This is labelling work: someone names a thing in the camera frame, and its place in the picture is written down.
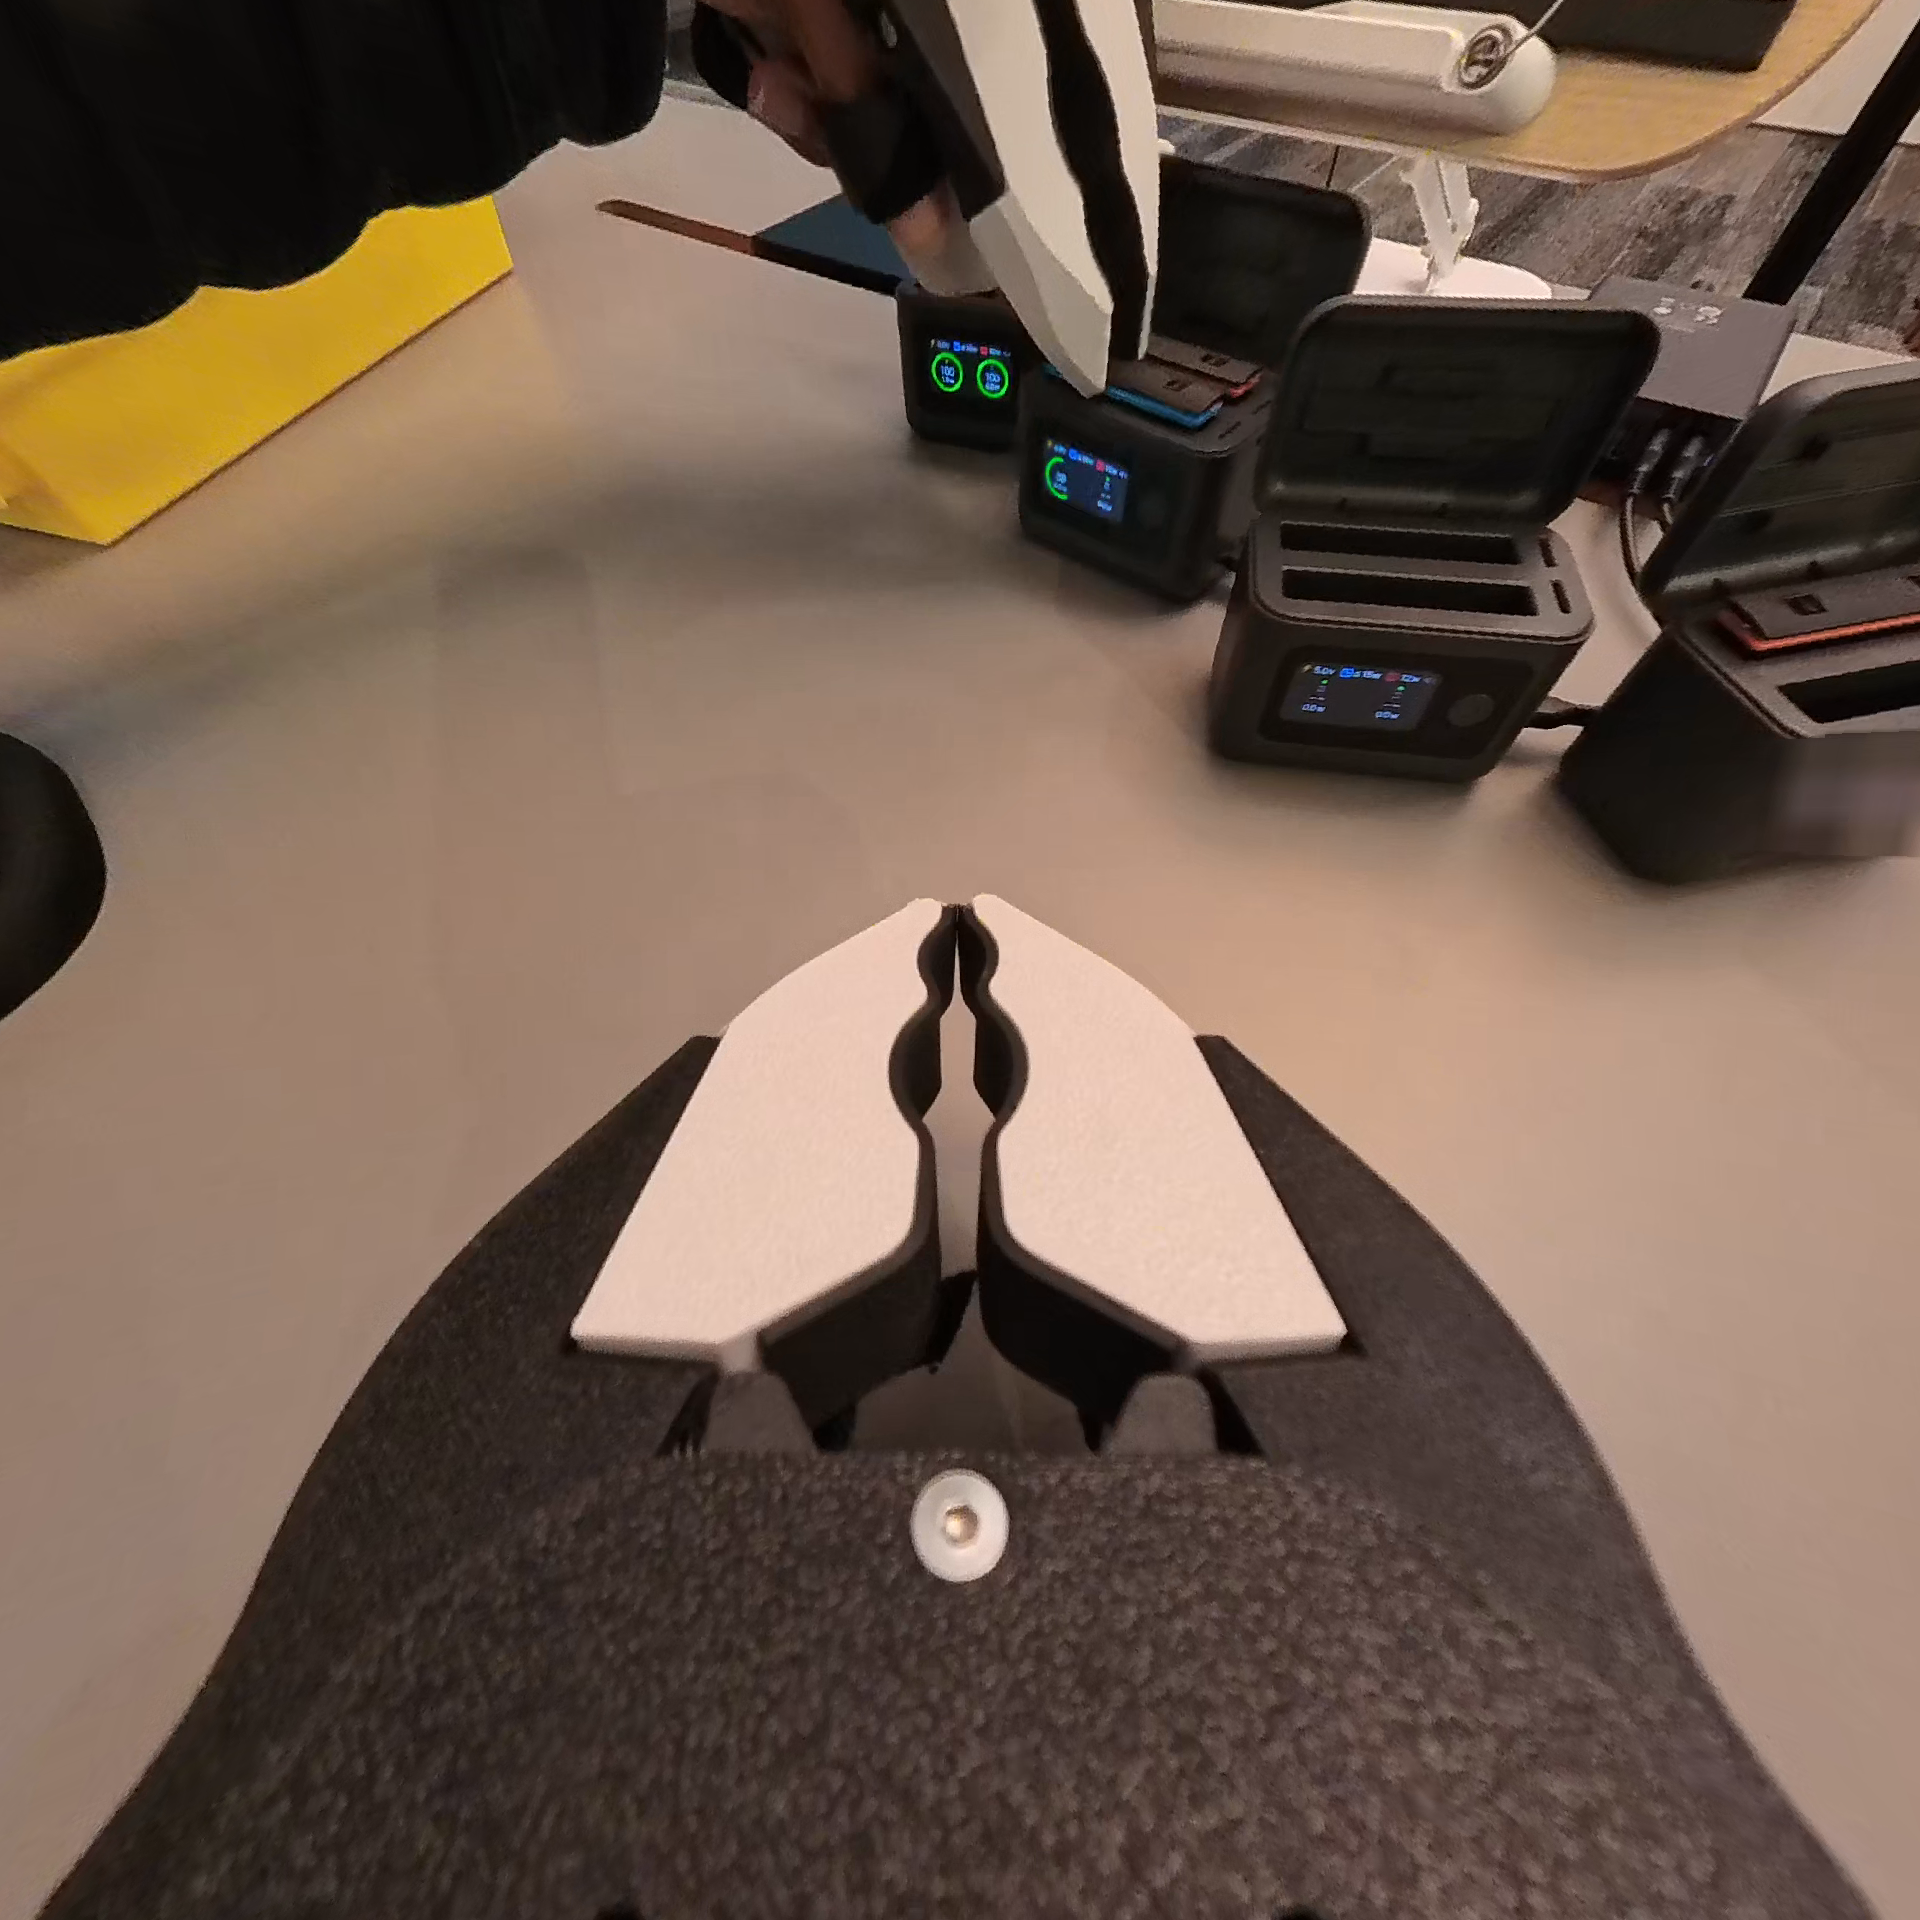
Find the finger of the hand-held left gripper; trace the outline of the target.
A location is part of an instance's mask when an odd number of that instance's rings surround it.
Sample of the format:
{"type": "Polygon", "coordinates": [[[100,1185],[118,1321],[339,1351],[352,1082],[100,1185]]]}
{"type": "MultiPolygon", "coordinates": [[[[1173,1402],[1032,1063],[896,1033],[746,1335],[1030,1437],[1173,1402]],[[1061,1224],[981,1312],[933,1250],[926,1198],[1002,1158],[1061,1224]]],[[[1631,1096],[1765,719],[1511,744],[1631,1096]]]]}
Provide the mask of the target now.
{"type": "Polygon", "coordinates": [[[1104,377],[1112,287],[1055,126],[1040,3],[894,1],[884,47],[944,176],[946,240],[916,255],[927,286],[1002,297],[1059,371],[1104,377]]]}
{"type": "Polygon", "coordinates": [[[1160,262],[1160,131],[1147,1],[1047,1],[1047,96],[1074,181],[1104,311],[1079,377],[1106,391],[1142,359],[1160,262]]]}

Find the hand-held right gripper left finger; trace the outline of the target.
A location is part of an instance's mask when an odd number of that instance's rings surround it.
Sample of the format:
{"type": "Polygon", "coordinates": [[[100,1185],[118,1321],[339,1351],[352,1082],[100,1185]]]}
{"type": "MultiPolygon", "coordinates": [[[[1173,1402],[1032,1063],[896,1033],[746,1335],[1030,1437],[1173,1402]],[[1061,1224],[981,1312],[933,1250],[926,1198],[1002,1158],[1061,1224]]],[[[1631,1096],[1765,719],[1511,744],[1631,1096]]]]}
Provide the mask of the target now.
{"type": "Polygon", "coordinates": [[[916,898],[731,1018],[570,1326],[587,1353],[878,1387],[951,1335],[936,1167],[956,910],[916,898]]]}

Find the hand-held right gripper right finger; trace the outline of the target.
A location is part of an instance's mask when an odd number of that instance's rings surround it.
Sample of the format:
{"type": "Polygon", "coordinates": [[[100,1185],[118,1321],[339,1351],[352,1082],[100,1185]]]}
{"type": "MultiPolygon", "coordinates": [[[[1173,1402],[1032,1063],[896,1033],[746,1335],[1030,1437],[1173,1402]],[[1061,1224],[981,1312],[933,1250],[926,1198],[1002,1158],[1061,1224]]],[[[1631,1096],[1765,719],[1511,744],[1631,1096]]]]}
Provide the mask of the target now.
{"type": "Polygon", "coordinates": [[[1333,1353],[1346,1321],[1199,1038],[998,896],[966,904],[981,1144],[975,1295],[1062,1399],[1333,1353]]]}

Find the black battery charging case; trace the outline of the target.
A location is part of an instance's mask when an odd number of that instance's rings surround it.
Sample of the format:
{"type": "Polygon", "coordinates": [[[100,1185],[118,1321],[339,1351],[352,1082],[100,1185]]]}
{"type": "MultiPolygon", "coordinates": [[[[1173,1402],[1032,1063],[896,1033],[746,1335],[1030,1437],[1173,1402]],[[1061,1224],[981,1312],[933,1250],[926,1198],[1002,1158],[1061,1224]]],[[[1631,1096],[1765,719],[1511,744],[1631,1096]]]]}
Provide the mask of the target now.
{"type": "Polygon", "coordinates": [[[1659,630],[1555,773],[1640,879],[1692,881],[1915,846],[1917,627],[1746,655],[1734,597],[1917,578],[1912,361],[1766,397],[1684,495],[1639,597],[1659,630]]]}
{"type": "Polygon", "coordinates": [[[1365,208],[1334,190],[1163,158],[1142,355],[1255,362],[1261,391],[1182,429],[1082,392],[1053,368],[1035,374],[1020,405],[1022,536],[1170,603],[1208,591],[1258,513],[1290,345],[1316,306],[1356,287],[1368,237],[1365,208]]]}
{"type": "Polygon", "coordinates": [[[1298,326],[1207,685],[1228,761],[1467,783],[1592,632],[1557,520],[1659,352],[1589,301],[1346,295],[1298,326]]]}
{"type": "Polygon", "coordinates": [[[903,278],[896,323],[910,432],[949,448],[1015,449],[1023,385],[1043,370],[1015,307],[998,291],[939,295],[903,278]]]}

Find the black camera battery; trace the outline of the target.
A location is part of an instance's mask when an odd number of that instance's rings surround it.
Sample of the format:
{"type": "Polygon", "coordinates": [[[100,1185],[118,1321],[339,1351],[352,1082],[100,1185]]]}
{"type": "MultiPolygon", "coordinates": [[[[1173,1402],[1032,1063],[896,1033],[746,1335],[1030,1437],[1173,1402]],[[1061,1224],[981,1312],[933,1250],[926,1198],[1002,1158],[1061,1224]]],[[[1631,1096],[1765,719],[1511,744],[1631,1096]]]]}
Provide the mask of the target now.
{"type": "Polygon", "coordinates": [[[1110,362],[1104,397],[1163,425],[1198,429],[1223,408],[1259,395],[1264,368],[1230,355],[1147,354],[1132,362],[1110,362]]]}
{"type": "Polygon", "coordinates": [[[1746,655],[1786,655],[1871,635],[1915,632],[1917,578],[1904,571],[1734,597],[1719,627],[1746,655]]]}

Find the yellow plastic bin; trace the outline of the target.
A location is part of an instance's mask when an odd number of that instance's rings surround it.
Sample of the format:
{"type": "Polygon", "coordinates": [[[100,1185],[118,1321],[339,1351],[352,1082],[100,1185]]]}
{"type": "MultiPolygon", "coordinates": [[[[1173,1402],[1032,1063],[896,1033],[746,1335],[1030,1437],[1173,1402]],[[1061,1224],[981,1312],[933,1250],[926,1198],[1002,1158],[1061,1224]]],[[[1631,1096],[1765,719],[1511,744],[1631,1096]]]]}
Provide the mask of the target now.
{"type": "Polygon", "coordinates": [[[396,208],[299,283],[8,355],[3,523],[115,543],[510,274],[491,198],[396,208]]]}

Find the person's left forearm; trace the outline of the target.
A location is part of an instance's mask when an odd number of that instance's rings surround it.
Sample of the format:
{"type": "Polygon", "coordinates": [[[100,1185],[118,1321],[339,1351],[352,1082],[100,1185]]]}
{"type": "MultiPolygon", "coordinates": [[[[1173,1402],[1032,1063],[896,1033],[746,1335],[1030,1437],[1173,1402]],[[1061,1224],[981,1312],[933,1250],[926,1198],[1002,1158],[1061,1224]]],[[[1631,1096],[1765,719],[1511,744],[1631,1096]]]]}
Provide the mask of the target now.
{"type": "Polygon", "coordinates": [[[3,354],[276,290],[661,102],[661,1],[5,1],[3,354]]]}

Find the person's left hand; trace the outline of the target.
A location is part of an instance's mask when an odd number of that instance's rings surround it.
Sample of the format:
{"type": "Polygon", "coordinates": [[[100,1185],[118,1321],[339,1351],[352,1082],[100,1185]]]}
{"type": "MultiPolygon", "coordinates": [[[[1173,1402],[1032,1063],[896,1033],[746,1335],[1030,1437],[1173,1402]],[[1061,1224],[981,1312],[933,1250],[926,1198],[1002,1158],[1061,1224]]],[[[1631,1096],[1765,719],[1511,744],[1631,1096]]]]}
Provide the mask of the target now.
{"type": "Polygon", "coordinates": [[[960,233],[927,120],[851,3],[695,3],[688,47],[710,90],[828,169],[901,251],[933,251],[960,233]]]}

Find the dark flat pad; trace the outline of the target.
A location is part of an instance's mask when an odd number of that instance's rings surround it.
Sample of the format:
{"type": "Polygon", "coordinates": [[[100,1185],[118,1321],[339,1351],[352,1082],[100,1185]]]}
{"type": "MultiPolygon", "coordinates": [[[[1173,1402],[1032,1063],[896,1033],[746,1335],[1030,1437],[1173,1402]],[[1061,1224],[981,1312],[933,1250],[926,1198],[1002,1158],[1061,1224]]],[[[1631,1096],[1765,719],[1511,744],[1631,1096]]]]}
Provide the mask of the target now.
{"type": "Polygon", "coordinates": [[[806,208],[751,233],[759,258],[880,297],[896,297],[915,278],[891,233],[844,195],[806,208]]]}

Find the wooden sign board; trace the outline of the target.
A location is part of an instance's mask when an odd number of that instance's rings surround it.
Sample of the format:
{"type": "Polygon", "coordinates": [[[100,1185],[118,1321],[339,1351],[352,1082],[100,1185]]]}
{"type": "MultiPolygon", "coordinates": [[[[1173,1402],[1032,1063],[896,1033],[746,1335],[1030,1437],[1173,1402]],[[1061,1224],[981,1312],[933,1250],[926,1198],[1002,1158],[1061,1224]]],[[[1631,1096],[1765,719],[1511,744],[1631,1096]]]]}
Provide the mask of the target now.
{"type": "Polygon", "coordinates": [[[1165,112],[1228,128],[1373,152],[1438,152],[1471,169],[1591,185],[1655,174],[1752,122],[1807,82],[1878,10],[1876,1],[1798,1],[1765,62],[1748,73],[1562,54],[1549,102],[1511,134],[1467,134],[1371,109],[1339,112],[1278,93],[1235,93],[1182,80],[1156,80],[1156,101],[1165,112]]]}

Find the black multi-port power hub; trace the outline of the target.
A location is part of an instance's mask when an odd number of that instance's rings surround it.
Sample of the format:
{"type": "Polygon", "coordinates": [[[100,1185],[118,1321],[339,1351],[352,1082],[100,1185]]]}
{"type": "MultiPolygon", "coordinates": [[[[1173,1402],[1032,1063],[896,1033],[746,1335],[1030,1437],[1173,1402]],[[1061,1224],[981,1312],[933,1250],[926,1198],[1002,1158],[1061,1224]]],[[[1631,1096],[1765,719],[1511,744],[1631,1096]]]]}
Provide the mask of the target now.
{"type": "Polygon", "coordinates": [[[1600,457],[1600,472],[1611,475],[1627,472],[1659,432],[1667,451],[1702,441],[1717,454],[1760,405],[1791,335],[1782,303],[1662,281],[1610,275],[1589,301],[1640,313],[1659,329],[1655,365],[1600,457]]]}

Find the black pole stand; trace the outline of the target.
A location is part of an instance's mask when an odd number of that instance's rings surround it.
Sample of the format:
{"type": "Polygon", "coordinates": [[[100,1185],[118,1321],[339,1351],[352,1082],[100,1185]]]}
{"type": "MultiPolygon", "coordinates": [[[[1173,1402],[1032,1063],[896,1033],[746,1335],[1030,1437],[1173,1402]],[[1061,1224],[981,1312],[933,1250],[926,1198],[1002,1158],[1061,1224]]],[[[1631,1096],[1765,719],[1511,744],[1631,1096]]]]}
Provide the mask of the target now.
{"type": "Polygon", "coordinates": [[[1763,114],[1771,128],[1830,134],[1834,143],[1782,233],[1743,287],[1790,303],[1902,143],[1915,143],[1917,3],[1876,3],[1807,80],[1763,114]]]}

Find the black quilted pad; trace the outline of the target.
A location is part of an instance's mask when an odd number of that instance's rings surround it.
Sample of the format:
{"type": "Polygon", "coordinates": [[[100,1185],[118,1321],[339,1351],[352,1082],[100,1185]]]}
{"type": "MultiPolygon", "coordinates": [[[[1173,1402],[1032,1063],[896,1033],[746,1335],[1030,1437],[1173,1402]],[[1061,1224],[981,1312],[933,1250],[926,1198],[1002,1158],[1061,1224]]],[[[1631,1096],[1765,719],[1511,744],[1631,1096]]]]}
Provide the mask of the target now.
{"type": "Polygon", "coordinates": [[[104,885],[100,833],[67,770],[3,733],[3,1016],[85,943],[104,885]]]}

